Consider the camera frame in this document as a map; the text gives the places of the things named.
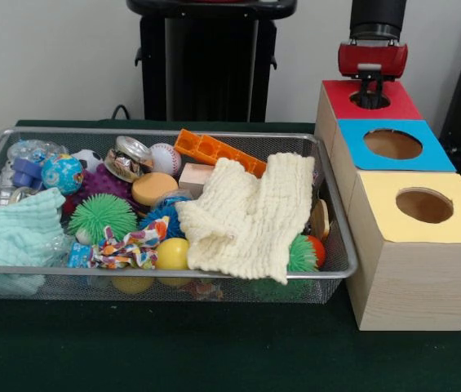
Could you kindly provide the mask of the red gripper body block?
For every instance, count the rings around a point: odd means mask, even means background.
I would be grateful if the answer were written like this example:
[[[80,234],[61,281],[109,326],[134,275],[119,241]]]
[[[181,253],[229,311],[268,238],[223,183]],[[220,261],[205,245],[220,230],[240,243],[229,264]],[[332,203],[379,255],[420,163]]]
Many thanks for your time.
[[[383,78],[400,78],[404,73],[408,46],[389,41],[342,42],[338,51],[339,71],[344,77],[361,78],[369,72]]]

